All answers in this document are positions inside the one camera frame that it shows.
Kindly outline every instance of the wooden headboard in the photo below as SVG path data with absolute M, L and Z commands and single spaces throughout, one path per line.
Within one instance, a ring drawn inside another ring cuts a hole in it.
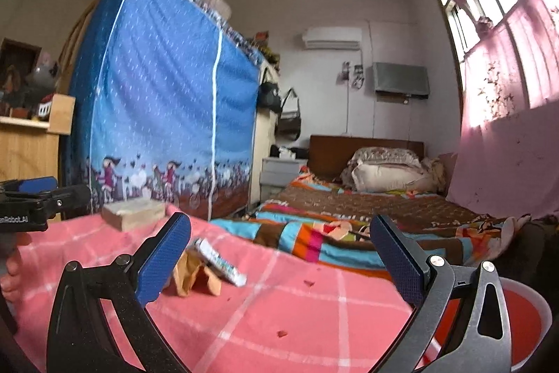
M 418 141 L 311 135 L 308 167 L 318 177 L 332 180 L 342 173 L 347 162 L 358 149 L 373 146 L 409 149 L 415 152 L 420 160 L 423 160 L 425 155 L 425 145 Z

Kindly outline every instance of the colorful striped blanket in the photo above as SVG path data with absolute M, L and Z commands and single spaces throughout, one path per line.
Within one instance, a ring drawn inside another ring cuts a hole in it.
M 312 263 L 387 277 L 368 238 L 375 214 L 390 216 L 428 254 L 466 266 L 495 259 L 529 220 L 474 214 L 431 193 L 351 192 L 303 173 L 247 220 L 212 223 Z

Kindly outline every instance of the bedside table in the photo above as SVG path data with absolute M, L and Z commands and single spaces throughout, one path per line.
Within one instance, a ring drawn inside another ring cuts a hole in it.
M 306 160 L 286 160 L 276 157 L 262 159 L 260 200 L 266 201 L 286 188 L 299 175 L 301 166 L 306 164 Z

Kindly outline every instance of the blue gripper pad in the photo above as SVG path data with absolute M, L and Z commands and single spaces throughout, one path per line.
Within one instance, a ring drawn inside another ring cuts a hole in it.
M 58 188 L 58 182 L 54 177 L 40 177 L 37 179 L 25 179 L 20 183 L 18 191 L 24 193 L 51 192 Z
M 161 231 L 163 230 L 167 232 L 138 271 L 136 299 L 142 307 L 157 299 L 188 245 L 192 233 L 190 218 L 185 214 L 176 213 L 161 228 Z
M 398 228 L 389 217 L 378 215 L 373 218 L 369 227 L 371 241 L 392 276 L 396 289 L 407 303 L 419 307 L 424 300 L 426 277 L 413 259 L 412 253 L 407 250 L 406 241 L 415 241 L 398 239 L 396 230 Z

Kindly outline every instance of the handbag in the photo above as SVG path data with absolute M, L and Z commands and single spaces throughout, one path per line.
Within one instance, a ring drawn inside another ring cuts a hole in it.
M 283 108 L 290 96 L 297 100 L 297 111 L 285 112 Z M 301 105 L 294 88 L 287 91 L 281 107 L 282 114 L 276 124 L 276 136 L 282 136 L 290 141 L 297 141 L 301 136 Z
M 264 70 L 262 83 L 258 87 L 258 98 L 256 99 L 257 108 L 266 108 L 276 114 L 281 114 L 282 103 L 280 97 L 280 87 L 277 83 L 267 81 L 266 77 L 269 76 L 269 70 Z

